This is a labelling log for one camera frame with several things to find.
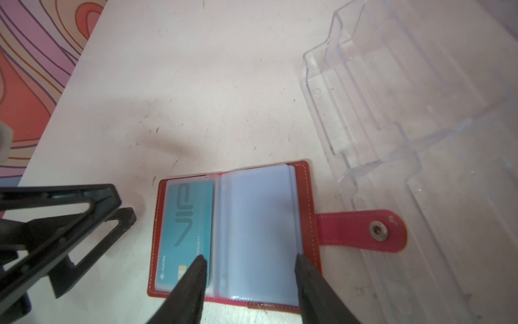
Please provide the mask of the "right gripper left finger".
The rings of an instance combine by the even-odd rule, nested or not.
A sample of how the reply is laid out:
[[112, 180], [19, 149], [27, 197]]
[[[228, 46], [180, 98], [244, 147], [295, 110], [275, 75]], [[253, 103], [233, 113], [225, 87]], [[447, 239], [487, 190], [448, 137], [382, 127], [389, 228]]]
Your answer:
[[148, 323], [200, 323], [206, 279], [207, 262], [199, 255]]

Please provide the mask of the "teal VIP card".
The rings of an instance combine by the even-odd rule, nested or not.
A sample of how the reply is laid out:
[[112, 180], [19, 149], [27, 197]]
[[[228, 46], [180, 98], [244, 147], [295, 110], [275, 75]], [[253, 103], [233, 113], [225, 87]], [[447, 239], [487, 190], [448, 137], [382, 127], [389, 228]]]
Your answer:
[[173, 290], [197, 256], [210, 261], [213, 189], [207, 179], [166, 182], [155, 290]]

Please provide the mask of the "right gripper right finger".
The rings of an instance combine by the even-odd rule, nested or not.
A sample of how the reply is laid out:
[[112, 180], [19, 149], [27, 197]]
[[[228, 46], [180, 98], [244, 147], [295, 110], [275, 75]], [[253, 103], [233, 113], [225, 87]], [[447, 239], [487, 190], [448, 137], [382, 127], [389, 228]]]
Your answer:
[[306, 255], [297, 256], [295, 277], [302, 323], [360, 324]]

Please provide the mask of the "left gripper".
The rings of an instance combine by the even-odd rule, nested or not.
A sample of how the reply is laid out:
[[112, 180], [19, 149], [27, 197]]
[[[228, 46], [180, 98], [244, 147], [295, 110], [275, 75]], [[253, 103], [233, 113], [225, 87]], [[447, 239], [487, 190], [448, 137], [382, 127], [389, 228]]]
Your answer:
[[[31, 312], [28, 289], [50, 279], [56, 298], [69, 292], [136, 222], [121, 207], [112, 184], [13, 187], [1, 189], [1, 211], [31, 211], [32, 220], [1, 219], [1, 322], [14, 323]], [[80, 261], [71, 252], [101, 225], [106, 234]]]

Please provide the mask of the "red leather card holder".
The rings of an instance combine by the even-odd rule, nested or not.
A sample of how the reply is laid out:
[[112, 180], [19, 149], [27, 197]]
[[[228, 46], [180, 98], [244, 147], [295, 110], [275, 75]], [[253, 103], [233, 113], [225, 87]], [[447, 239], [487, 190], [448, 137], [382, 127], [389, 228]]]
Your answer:
[[389, 210], [318, 214], [314, 209], [310, 164], [305, 161], [159, 182], [148, 295], [155, 290], [165, 185], [170, 180], [214, 183], [210, 261], [205, 301], [287, 313], [299, 310], [295, 259], [306, 255], [321, 266], [323, 246], [397, 253], [407, 244], [407, 228]]

